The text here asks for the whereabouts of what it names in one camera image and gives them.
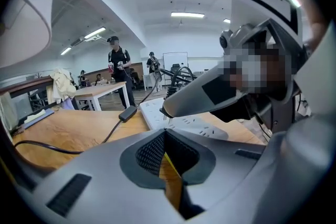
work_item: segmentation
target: white wall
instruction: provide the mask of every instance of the white wall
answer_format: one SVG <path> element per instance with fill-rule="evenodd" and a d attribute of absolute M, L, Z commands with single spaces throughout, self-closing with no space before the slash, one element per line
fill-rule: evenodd
<path fill-rule="evenodd" d="M 130 54 L 132 63 L 141 62 L 140 50 L 144 46 L 133 38 L 119 37 L 120 46 Z M 81 70 L 86 73 L 105 69 L 108 66 L 108 53 L 110 46 L 99 41 L 90 43 L 89 47 L 74 55 L 73 71 L 75 76 L 80 75 Z"/>
<path fill-rule="evenodd" d="M 73 58 L 71 55 L 61 56 L 53 49 L 46 49 L 36 56 L 29 58 L 15 65 L 0 68 L 0 87 L 20 82 L 20 77 L 28 77 L 38 72 L 42 76 L 49 75 L 55 68 L 73 68 Z"/>
<path fill-rule="evenodd" d="M 204 71 L 213 68 L 223 55 L 219 44 L 220 31 L 200 30 L 181 26 L 176 29 L 148 30 L 146 32 L 147 48 L 141 50 L 144 74 L 148 74 L 146 62 L 150 51 L 160 60 L 163 67 L 165 52 L 186 51 L 189 68 Z"/>

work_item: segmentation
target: wooden table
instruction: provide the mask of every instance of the wooden table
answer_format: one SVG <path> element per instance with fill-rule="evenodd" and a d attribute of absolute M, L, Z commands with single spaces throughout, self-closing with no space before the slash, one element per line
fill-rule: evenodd
<path fill-rule="evenodd" d="M 62 110 L 43 119 L 29 129 L 13 138 L 13 144 L 22 140 L 44 142 L 56 147 L 72 151 L 85 151 L 96 146 L 105 139 L 114 125 L 118 122 L 121 111 L 78 111 Z M 238 121 L 222 122 L 210 113 L 200 114 L 201 118 L 212 125 L 225 130 L 230 141 L 263 144 L 252 132 Z M 108 142 L 125 138 L 149 128 L 138 111 L 127 123 L 121 123 Z M 17 150 L 30 162 L 40 166 L 58 168 L 76 155 L 55 152 L 47 148 L 34 145 L 19 145 Z M 182 181 L 166 157 L 160 168 L 160 178 L 166 181 L 166 197 L 178 209 Z"/>
<path fill-rule="evenodd" d="M 80 107 L 79 101 L 88 101 L 90 110 L 93 110 L 94 108 L 96 111 L 101 111 L 98 98 L 106 94 L 109 94 L 120 88 L 122 88 L 122 91 L 124 93 L 126 107 L 128 108 L 130 106 L 130 101 L 127 95 L 126 82 L 124 81 L 118 82 L 116 84 L 105 84 L 105 85 L 97 85 L 94 87 L 85 87 L 85 88 L 81 88 L 77 90 L 75 94 L 77 105 L 78 107 Z"/>

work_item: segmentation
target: black cap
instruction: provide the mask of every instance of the black cap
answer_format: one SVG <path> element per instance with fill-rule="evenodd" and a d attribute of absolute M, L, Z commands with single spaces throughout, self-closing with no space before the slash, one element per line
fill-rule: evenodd
<path fill-rule="evenodd" d="M 119 41 L 119 38 L 116 36 L 113 36 L 113 37 L 109 37 L 106 41 L 111 42 L 111 41 L 116 41 L 116 40 Z"/>

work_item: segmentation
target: black t-shirt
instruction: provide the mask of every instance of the black t-shirt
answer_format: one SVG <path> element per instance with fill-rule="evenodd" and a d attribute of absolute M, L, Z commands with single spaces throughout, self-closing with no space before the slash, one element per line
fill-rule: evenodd
<path fill-rule="evenodd" d="M 82 87 L 86 87 L 86 80 L 85 80 L 84 75 L 80 75 L 79 81 L 80 81 L 80 84 L 82 85 Z"/>
<path fill-rule="evenodd" d="M 118 62 L 122 61 L 123 64 L 129 62 L 131 60 L 130 55 L 128 53 L 127 50 L 123 50 L 121 47 L 119 48 L 119 50 L 117 52 L 115 52 L 114 50 L 109 52 L 109 62 L 113 63 L 113 67 L 114 67 L 114 75 L 118 76 L 121 73 L 123 73 L 123 70 L 119 70 L 118 69 Z M 129 67 L 125 67 L 125 71 L 126 73 L 130 73 L 130 68 Z"/>
<path fill-rule="evenodd" d="M 147 65 L 149 66 L 149 73 L 154 73 L 155 72 L 155 70 L 152 69 L 152 64 L 153 64 L 153 59 L 152 58 L 154 59 L 154 61 L 156 61 L 156 58 L 154 56 L 152 56 L 151 58 L 149 58 L 147 60 Z"/>

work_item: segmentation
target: chair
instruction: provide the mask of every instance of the chair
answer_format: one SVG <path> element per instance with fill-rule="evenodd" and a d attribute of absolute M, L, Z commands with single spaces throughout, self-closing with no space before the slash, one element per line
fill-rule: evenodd
<path fill-rule="evenodd" d="M 172 65 L 171 69 L 170 69 L 170 72 L 174 74 L 176 71 L 178 71 L 179 68 L 180 68 L 180 64 L 179 63 L 174 63 Z M 175 85 L 180 89 L 182 83 L 180 81 L 176 80 Z"/>
<path fill-rule="evenodd" d="M 134 68 L 131 68 L 131 79 L 132 84 L 135 87 L 136 90 L 139 90 L 139 86 L 141 84 L 141 80 L 139 78 L 138 72 L 135 72 Z"/>

